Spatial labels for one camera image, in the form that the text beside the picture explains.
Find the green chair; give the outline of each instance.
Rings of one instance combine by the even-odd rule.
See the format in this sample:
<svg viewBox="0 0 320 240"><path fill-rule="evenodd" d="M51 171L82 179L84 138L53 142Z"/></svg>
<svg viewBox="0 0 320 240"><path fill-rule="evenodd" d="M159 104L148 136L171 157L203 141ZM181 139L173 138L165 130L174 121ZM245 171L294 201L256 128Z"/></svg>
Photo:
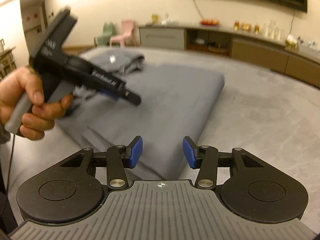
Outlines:
<svg viewBox="0 0 320 240"><path fill-rule="evenodd" d="M116 34L115 27L112 22L105 23L103 25L102 35L94 38L94 44L96 46L108 45L110 42L110 37Z"/></svg>

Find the metal pivot screw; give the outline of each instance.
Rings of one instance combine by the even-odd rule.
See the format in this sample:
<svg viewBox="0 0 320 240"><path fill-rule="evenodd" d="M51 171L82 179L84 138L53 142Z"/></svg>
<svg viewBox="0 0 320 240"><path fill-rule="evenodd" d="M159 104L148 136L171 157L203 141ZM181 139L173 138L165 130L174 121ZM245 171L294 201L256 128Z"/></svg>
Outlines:
<svg viewBox="0 0 320 240"><path fill-rule="evenodd" d="M122 187L124 186L125 181L123 179L113 179L112 181L110 181L110 185L112 187Z"/></svg>
<svg viewBox="0 0 320 240"><path fill-rule="evenodd" d="M209 179L201 179L198 181L198 185L200 187L212 187L213 182L212 182L212 180L209 180Z"/></svg>

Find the gray bedsheet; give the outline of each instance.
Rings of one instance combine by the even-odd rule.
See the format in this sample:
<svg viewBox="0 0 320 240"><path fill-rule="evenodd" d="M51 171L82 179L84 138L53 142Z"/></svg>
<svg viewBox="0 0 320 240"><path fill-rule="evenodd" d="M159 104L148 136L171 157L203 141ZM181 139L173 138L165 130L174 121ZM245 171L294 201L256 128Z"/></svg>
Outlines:
<svg viewBox="0 0 320 240"><path fill-rule="evenodd" d="M177 179L187 161L182 139L198 141L224 86L220 73L178 65L146 66L126 77L129 89L141 94L135 107L96 95L70 117L59 121L82 147L105 151L143 138L143 153L131 172L141 179Z"/></svg>

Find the gray handle grip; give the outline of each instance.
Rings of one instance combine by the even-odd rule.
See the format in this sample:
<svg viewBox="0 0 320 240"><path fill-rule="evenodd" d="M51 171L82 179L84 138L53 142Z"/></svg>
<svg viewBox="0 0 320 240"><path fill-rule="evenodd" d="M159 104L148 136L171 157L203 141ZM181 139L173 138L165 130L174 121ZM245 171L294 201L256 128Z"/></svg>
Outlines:
<svg viewBox="0 0 320 240"><path fill-rule="evenodd" d="M75 86L66 81L61 81L56 90L52 93L48 103L59 102L64 96L70 94L75 89ZM5 124L4 128L13 134L19 135L19 129L22 123L22 116L29 111L32 107L28 95L26 92L20 98L18 104L16 105L9 121Z"/></svg>
<svg viewBox="0 0 320 240"><path fill-rule="evenodd" d="M22 116L28 112L31 106L32 103L30 102L27 93L24 92L4 128L10 133L17 134L21 126Z"/></svg>

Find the black cable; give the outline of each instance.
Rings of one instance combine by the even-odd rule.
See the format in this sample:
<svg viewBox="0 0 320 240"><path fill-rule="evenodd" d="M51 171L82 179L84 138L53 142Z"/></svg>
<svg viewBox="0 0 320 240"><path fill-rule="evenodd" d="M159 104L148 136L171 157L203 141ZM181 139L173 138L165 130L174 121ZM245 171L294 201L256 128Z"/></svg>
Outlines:
<svg viewBox="0 0 320 240"><path fill-rule="evenodd" d="M194 3L194 5L195 5L196 10L197 10L197 12L198 12L199 16L201 17L201 19L204 19L203 14L201 13L201 11L200 11L200 9L199 9L199 7L198 7L197 3L196 3L196 0L193 0L193 3Z"/></svg>
<svg viewBox="0 0 320 240"><path fill-rule="evenodd" d="M9 170L8 170L8 178L7 178L7 188L5 190L5 203L4 203L4 207L0 212L0 217L2 217L3 212L5 210L5 207L8 203L8 191L9 191L9 179L10 179L10 172L11 172L11 164L12 164L12 157L13 157L13 149L14 149L14 141L16 139L16 135L13 135L13 141L12 141L12 148L11 148L11 156L10 156L10 161L9 161Z"/></svg>
<svg viewBox="0 0 320 240"><path fill-rule="evenodd" d="M292 32L292 28L293 28L293 21L294 21L294 17L296 16L296 10L295 9L293 9L293 18L292 18L292 22L291 22L291 28L290 28L290 33L289 33L289 35L291 34L291 32Z"/></svg>

